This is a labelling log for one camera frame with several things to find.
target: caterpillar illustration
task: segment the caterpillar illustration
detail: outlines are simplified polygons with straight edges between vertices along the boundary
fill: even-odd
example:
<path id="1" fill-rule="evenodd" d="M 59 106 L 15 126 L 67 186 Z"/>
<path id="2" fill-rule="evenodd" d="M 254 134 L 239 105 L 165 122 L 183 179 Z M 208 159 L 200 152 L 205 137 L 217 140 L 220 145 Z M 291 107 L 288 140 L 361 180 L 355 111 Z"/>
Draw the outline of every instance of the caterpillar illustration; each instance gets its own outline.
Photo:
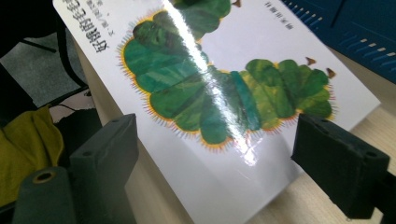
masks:
<path id="1" fill-rule="evenodd" d="M 243 71 L 221 70 L 209 62 L 200 39 L 219 27 L 231 5 L 229 0 L 173 4 L 189 27 L 192 47 L 170 9 L 134 27 L 120 46 L 120 57 L 136 87 L 147 95 L 149 112 L 183 133 L 200 134 L 211 148 L 239 142 L 250 133 L 276 132 L 299 113 L 329 118 L 329 77 L 321 70 L 294 60 L 254 59 Z M 205 66 L 197 65 L 194 49 Z"/>

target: wooden table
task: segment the wooden table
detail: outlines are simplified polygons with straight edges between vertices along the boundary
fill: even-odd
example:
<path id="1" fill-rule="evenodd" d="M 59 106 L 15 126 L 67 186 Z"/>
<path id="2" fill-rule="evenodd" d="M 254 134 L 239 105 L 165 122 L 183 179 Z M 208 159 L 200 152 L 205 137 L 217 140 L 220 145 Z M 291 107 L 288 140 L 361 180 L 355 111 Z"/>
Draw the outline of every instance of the wooden table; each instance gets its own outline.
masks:
<path id="1" fill-rule="evenodd" d="M 122 115 L 90 62 L 76 43 L 93 100 L 103 124 Z M 355 127 L 352 133 L 392 157 L 389 171 L 396 174 L 396 85 L 336 55 L 382 102 L 382 105 Z M 139 143 L 140 156 L 125 186 L 138 223 L 192 223 L 188 213 L 171 190 L 147 151 Z M 382 215 L 375 210 L 370 220 L 353 223 L 379 223 Z M 301 175 L 249 223 L 347 223 L 347 217 L 308 175 Z"/>

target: yellow fabric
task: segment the yellow fabric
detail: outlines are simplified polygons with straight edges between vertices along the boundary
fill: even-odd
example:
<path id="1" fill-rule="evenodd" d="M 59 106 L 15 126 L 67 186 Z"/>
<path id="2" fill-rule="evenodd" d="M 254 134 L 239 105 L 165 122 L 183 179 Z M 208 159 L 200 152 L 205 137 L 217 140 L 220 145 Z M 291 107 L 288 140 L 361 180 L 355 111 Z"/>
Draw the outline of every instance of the yellow fabric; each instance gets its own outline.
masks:
<path id="1" fill-rule="evenodd" d="M 17 199 L 26 176 L 56 166 L 63 150 L 64 140 L 47 106 L 25 112 L 0 129 L 0 206 Z"/>

